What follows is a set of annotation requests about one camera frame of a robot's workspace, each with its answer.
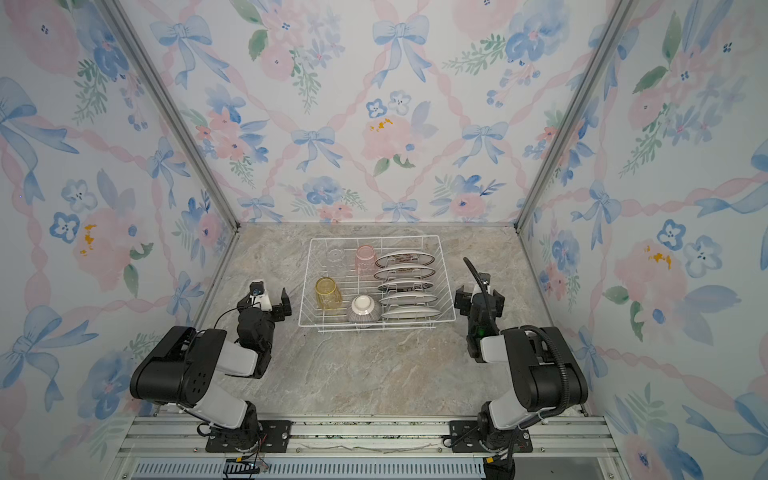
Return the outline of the white wire dish rack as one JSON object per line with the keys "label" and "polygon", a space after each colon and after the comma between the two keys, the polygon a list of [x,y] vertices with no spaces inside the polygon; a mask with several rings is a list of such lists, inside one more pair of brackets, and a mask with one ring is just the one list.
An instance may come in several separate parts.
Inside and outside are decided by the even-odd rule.
{"label": "white wire dish rack", "polygon": [[[344,248],[344,266],[331,266],[326,263],[326,250],[330,244],[341,245]],[[367,325],[349,323],[346,319],[347,308],[352,299],[360,294],[372,296],[381,305],[381,314],[393,307],[398,307],[396,305],[384,306],[380,303],[382,297],[392,294],[377,289],[385,281],[377,280],[373,275],[359,276],[356,274],[355,252],[361,245],[373,246],[377,259],[386,253],[400,250],[417,250],[434,255],[436,260],[429,267],[433,268],[436,273],[432,277],[426,278],[434,286],[424,292],[436,295],[438,300],[430,305],[415,306],[426,306],[440,310],[440,316],[429,320],[386,320],[381,318],[379,321]],[[330,277],[336,281],[343,299],[343,306],[340,309],[323,311],[318,307],[315,284],[321,277]],[[434,329],[441,324],[452,323],[456,320],[442,242],[437,235],[314,238],[308,246],[301,293],[299,326],[322,333]]]}

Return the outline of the white plate with clover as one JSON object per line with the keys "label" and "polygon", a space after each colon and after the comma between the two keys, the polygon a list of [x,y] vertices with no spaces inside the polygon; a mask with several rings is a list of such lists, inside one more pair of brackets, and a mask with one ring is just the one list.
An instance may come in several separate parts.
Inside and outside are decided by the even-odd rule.
{"label": "white plate with clover", "polygon": [[384,306],[415,306],[430,305],[437,300],[438,297],[430,293],[420,291],[406,291],[386,295],[381,298],[380,303]]}

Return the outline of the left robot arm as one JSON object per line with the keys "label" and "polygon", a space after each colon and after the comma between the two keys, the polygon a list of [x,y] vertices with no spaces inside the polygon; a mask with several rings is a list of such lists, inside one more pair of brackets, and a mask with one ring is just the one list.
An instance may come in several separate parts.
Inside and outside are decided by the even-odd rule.
{"label": "left robot arm", "polygon": [[276,324],[292,315],[292,306],[285,290],[274,303],[257,280],[233,311],[235,342],[224,329],[175,326],[134,370],[129,385],[136,399],[173,404],[200,420],[208,427],[199,434],[208,439],[210,452],[252,452],[269,438],[255,405],[228,393],[214,376],[262,378],[272,359]]}

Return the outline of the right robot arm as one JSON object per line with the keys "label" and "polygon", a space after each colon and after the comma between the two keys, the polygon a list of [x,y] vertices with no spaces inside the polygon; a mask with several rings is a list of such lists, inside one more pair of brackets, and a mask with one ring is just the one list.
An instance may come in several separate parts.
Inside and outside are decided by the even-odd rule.
{"label": "right robot arm", "polygon": [[454,307],[467,319],[467,350],[478,363],[503,364],[510,389],[483,404],[475,445],[498,451],[520,445],[527,430],[588,400],[585,374],[556,327],[518,326],[501,330],[505,298],[485,287],[459,288]]}

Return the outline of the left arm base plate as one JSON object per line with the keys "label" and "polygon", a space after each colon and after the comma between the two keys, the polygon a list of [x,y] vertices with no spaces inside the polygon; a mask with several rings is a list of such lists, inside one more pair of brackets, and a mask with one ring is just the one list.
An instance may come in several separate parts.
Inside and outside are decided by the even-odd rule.
{"label": "left arm base plate", "polygon": [[293,423],[288,420],[260,420],[256,424],[230,430],[213,427],[206,435],[207,453],[246,454],[285,453]]}

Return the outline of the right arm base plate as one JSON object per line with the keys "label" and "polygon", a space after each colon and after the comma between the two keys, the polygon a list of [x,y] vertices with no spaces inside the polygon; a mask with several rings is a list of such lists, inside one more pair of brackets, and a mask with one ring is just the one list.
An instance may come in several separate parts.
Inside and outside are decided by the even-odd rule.
{"label": "right arm base plate", "polygon": [[481,426],[477,420],[453,420],[448,423],[449,434],[443,437],[444,448],[453,453],[532,453],[533,445],[527,430],[498,430]]}

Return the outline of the green rimmed white plate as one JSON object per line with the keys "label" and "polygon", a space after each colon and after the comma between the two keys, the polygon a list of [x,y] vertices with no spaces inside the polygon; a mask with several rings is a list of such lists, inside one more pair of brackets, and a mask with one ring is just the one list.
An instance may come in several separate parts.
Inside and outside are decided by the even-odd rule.
{"label": "green rimmed white plate", "polygon": [[432,288],[434,284],[426,279],[401,278],[385,281],[377,289],[384,293],[398,292],[424,292]]}

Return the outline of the plate with red characters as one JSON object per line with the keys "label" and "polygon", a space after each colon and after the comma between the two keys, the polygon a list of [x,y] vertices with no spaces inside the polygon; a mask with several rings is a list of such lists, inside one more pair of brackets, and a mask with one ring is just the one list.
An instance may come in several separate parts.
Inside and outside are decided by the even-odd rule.
{"label": "plate with red characters", "polygon": [[424,265],[397,264],[392,267],[382,268],[373,274],[374,278],[381,281],[391,281],[403,278],[426,279],[432,277],[436,271]]}
{"label": "plate with red characters", "polygon": [[382,255],[375,261],[375,265],[379,268],[388,268],[400,263],[429,266],[434,263],[435,260],[436,257],[427,252],[417,250],[400,250]]}

